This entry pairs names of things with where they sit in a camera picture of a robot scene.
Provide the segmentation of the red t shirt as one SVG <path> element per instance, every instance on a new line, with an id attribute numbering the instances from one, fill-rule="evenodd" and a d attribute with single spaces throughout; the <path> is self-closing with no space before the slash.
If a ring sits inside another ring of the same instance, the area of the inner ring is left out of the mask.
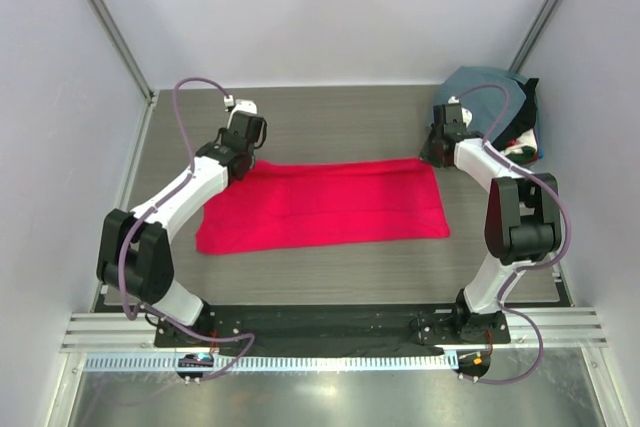
<path id="1" fill-rule="evenodd" d="M 415 158 L 260 161 L 205 204 L 195 245 L 201 254 L 230 255 L 449 235 L 434 171 Z"/>

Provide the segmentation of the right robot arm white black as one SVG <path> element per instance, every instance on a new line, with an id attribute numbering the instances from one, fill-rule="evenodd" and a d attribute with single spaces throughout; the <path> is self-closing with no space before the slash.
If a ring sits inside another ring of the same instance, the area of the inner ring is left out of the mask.
<path id="1" fill-rule="evenodd" d="M 455 167 L 488 194 L 484 222 L 487 255 L 474 279 L 457 294 L 442 319 L 419 320 L 426 344 L 509 341 L 503 302 L 525 271 L 562 242 L 557 181 L 522 169 L 464 122 L 458 100 L 433 108 L 433 122 L 420 159 Z"/>

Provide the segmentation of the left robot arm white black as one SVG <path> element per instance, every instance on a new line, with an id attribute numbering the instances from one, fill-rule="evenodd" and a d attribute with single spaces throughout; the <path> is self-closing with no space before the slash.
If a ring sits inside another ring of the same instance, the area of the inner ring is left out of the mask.
<path id="1" fill-rule="evenodd" d="M 216 139 L 195 153 L 193 163 L 154 197 L 131 211 L 115 209 L 104 220 L 97 277 L 137 299 L 154 314 L 178 323 L 190 345 L 205 344 L 213 332 L 209 304 L 175 279 L 171 241 L 211 198 L 254 166 L 264 143 L 266 120 L 251 101 L 230 110 Z"/>

